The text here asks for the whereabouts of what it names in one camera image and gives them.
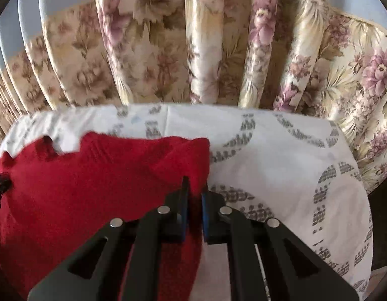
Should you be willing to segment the patterned white blue bedsheet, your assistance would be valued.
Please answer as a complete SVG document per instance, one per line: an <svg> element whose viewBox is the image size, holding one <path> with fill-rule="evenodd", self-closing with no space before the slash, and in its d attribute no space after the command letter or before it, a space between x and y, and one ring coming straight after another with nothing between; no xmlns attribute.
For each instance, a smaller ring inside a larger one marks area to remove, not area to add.
<svg viewBox="0 0 387 301"><path fill-rule="evenodd" d="M260 221L274 216L364 297L372 265L372 218L362 178L339 127L296 114L226 106L135 104L24 116L0 152L17 155L43 136L60 152L88 132L120 138L205 137L209 186Z"/></svg>

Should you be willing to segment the red knitted sweater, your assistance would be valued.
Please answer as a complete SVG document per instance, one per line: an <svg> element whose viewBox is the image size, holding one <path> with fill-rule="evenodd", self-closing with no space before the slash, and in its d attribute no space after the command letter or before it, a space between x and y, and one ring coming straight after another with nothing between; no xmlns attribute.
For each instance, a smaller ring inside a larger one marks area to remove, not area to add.
<svg viewBox="0 0 387 301"><path fill-rule="evenodd" d="M0 209L0 300L25 300L52 269L113 218L140 219L190 183L193 223L181 245L162 249L158 298L187 300L202 253L200 193L209 141L122 139L87 133L77 152L59 154L50 137L3 153L12 181Z"/></svg>

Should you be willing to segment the blue floral curtain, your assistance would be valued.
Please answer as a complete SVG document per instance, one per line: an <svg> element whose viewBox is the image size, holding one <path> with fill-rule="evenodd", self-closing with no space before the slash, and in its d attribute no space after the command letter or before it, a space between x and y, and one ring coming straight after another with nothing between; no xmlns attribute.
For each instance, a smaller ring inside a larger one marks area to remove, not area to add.
<svg viewBox="0 0 387 301"><path fill-rule="evenodd" d="M26 114L234 105L335 122L387 178L387 0L0 0L0 143Z"/></svg>

